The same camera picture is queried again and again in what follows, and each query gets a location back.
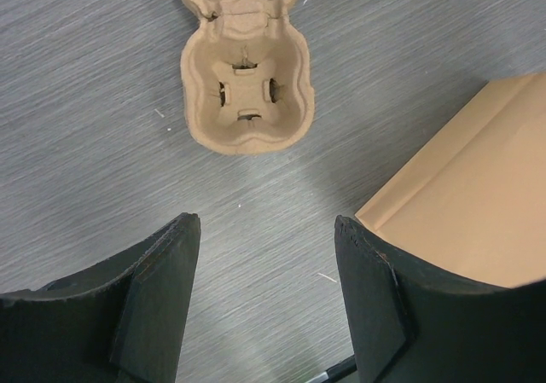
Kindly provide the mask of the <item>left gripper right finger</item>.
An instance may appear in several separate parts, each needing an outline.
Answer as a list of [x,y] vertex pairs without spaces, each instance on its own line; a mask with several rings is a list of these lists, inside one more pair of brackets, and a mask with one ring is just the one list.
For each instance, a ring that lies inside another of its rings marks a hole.
[[544,381],[543,281],[474,281],[343,216],[334,243],[360,381]]

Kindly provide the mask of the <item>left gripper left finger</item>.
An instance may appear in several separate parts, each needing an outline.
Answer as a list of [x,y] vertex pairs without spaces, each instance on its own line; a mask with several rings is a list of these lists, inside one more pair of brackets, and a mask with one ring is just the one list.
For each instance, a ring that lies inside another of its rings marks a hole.
[[1,297],[4,382],[173,382],[200,249],[200,219],[37,290]]

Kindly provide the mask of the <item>brown paper takeout bag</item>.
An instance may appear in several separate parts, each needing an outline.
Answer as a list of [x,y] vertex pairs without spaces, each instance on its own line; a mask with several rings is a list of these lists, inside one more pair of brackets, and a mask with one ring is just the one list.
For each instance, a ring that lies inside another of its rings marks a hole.
[[382,240],[499,287],[545,277],[545,77],[488,83],[358,212]]

